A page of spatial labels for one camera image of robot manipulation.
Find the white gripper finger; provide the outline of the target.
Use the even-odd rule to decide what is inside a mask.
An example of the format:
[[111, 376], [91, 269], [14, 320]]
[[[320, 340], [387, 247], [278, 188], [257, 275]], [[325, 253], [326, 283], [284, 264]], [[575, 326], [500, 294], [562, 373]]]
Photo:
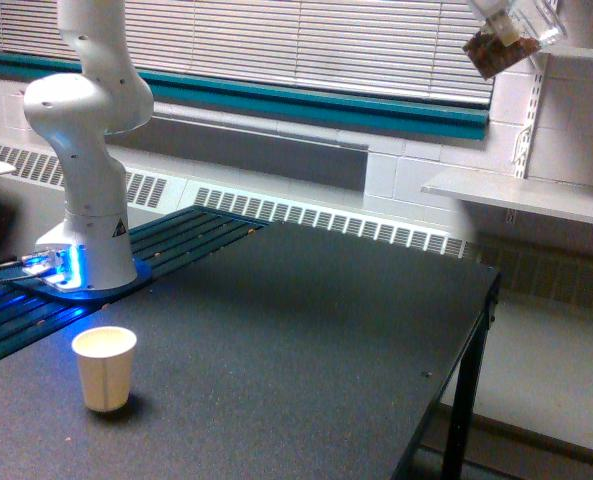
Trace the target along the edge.
[[507, 12], [495, 12], [491, 15], [490, 27], [503, 45], [512, 45], [519, 40], [519, 30]]

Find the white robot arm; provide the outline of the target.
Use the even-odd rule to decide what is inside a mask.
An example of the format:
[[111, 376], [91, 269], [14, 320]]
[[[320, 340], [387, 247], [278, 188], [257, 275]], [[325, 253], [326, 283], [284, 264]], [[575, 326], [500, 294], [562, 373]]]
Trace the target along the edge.
[[35, 80], [25, 92], [26, 119], [56, 153], [65, 180], [64, 220], [36, 245], [61, 260], [46, 278], [52, 288], [121, 288], [138, 273], [127, 234], [126, 172], [105, 138], [146, 125], [154, 97], [128, 53], [123, 2], [60, 1], [57, 25], [82, 70]]

